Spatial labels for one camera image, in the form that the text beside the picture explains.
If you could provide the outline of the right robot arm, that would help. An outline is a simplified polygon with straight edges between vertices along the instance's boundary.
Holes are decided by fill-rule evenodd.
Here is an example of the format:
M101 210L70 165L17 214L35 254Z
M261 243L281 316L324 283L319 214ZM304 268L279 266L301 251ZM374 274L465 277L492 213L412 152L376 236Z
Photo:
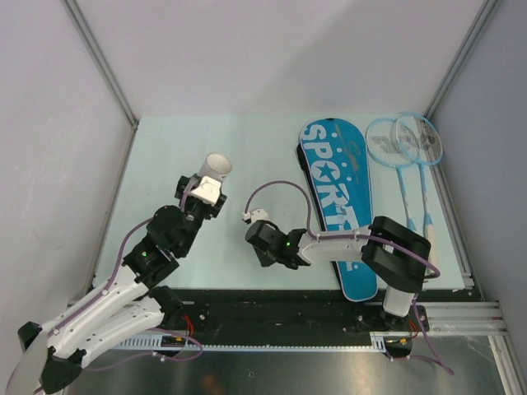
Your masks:
M363 263L387 285L380 321L389 330L399 330L410 317L415 296L421 292L426 270L440 275L429 261L431 243L386 216L356 230L322 231L306 228L282 232L267 219L245 215L249 225L245 241L255 251L260 265L273 264L296 270L314 263Z

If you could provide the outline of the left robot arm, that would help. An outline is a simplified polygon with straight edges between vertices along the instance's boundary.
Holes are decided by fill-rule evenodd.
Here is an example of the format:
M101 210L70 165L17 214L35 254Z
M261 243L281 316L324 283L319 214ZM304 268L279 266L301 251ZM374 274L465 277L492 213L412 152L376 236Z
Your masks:
M145 330L176 327L177 294L161 284L188 255L205 220L217 217L226 195L222 175L181 177L177 206L163 206L142 222L147 233L133 249L120 249L110 277L44 324L18 330L24 350L8 380L8 394L56 393L73 383L100 355Z

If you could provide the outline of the white shuttlecock tube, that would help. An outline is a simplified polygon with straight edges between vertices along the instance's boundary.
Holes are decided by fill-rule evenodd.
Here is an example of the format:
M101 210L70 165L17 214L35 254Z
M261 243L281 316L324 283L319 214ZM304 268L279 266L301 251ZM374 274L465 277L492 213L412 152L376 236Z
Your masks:
M223 183L232 171L231 161L221 153L210 153L198 171L199 177L209 177Z

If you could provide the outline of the blue racket bag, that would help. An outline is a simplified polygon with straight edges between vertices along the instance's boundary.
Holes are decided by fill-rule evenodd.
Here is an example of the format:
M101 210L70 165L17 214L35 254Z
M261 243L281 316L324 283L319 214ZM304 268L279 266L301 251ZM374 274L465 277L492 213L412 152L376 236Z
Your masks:
M341 118L309 123L297 159L322 230L355 230L373 221L370 172L363 134Z

